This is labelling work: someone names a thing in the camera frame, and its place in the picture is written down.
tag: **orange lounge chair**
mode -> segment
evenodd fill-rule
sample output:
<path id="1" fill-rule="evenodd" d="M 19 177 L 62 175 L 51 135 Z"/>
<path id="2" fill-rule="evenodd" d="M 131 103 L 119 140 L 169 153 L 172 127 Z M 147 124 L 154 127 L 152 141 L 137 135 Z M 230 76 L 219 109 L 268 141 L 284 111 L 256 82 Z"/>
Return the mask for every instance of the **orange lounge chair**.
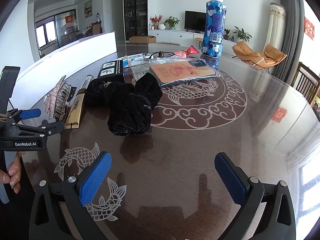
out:
<path id="1" fill-rule="evenodd" d="M 254 52 L 244 41 L 238 42 L 232 49 L 242 62 L 259 69 L 271 68 L 287 57 L 287 54 L 284 54 L 270 44 L 265 47 L 263 52 Z"/>

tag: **white cabinet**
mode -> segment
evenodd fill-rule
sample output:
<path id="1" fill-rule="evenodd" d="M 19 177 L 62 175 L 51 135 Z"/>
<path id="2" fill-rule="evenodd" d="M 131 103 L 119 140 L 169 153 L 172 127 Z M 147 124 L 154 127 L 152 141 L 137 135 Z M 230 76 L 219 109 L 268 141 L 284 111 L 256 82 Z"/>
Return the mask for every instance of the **white cabinet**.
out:
<path id="1" fill-rule="evenodd" d="M 178 43 L 178 44 L 186 44 L 190 45 L 193 44 L 193 33 L 187 32 L 175 32 L 171 31 L 169 36 L 169 42 L 171 43 Z"/>
<path id="2" fill-rule="evenodd" d="M 161 30 L 149 30 L 148 34 L 151 36 L 155 36 L 157 38 L 157 41 L 169 42 L 170 32 L 161 31 Z"/>
<path id="3" fill-rule="evenodd" d="M 196 49 L 199 48 L 199 41 L 195 41 L 195 38 L 203 39 L 203 34 L 172 30 L 149 30 L 148 35 L 155 36 L 157 41 L 178 43 L 182 46 L 193 45 Z M 222 52 L 234 56 L 232 47 L 235 44 L 235 42 L 223 40 Z"/>

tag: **gold tube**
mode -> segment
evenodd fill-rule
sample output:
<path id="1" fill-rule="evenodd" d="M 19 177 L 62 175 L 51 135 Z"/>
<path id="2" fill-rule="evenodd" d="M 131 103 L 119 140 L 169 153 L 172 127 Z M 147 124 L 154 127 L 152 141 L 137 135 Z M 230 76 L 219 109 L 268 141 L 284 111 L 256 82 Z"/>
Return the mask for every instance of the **gold tube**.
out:
<path id="1" fill-rule="evenodd" d="M 92 75 L 88 75 L 81 87 L 79 89 L 76 99 L 71 107 L 70 113 L 68 115 L 66 124 L 64 126 L 65 129 L 73 129 L 79 128 L 80 125 L 80 118 L 82 115 L 83 110 L 83 99 L 84 99 L 84 92 L 87 90 L 89 83 L 93 79 Z"/>

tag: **glass table top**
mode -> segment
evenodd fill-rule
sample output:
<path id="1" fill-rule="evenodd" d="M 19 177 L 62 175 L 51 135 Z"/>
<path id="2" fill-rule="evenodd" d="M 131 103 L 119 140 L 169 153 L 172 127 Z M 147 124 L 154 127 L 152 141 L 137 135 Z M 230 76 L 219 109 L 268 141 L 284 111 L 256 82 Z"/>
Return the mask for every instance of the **glass table top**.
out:
<path id="1" fill-rule="evenodd" d="M 182 49 L 187 48 L 119 45 L 116 54 L 66 80 L 79 89 L 88 74 L 97 77 L 109 60 Z M 86 208 L 108 239 L 217 239 L 239 210 L 214 168 L 215 155 L 225 152 L 249 177 L 263 183 L 287 182 L 297 239 L 303 239 L 320 216 L 319 121 L 300 93 L 266 72 L 229 55 L 215 64 L 220 78 L 162 88 L 151 127 L 140 136 L 114 136 L 107 126 L 109 109 L 85 107 L 79 129 L 49 137 L 45 152 L 23 156 L 32 185 L 78 174 L 98 147 L 111 154 L 112 166 Z M 132 81 L 130 71 L 125 78 Z M 44 98 L 34 108 L 42 115 L 26 125 L 53 122 L 44 113 Z M 80 154 L 79 147 L 86 154 Z M 126 185 L 126 193 L 111 216 L 106 203 L 112 182 Z M 260 205 L 245 239 L 254 233 L 262 212 Z"/>

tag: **human hand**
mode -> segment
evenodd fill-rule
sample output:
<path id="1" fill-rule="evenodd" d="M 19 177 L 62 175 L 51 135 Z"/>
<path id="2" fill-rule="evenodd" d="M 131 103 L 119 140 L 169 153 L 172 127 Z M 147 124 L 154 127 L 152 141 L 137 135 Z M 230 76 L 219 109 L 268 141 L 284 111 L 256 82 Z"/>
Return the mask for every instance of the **human hand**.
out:
<path id="1" fill-rule="evenodd" d="M 10 186 L 13 187 L 13 190 L 16 194 L 18 194 L 21 189 L 21 164 L 19 158 L 20 154 L 26 154 L 26 152 L 17 152 L 14 162 L 9 166 L 8 169 L 10 177 L 4 171 L 0 170 L 0 183 L 10 183 Z"/>

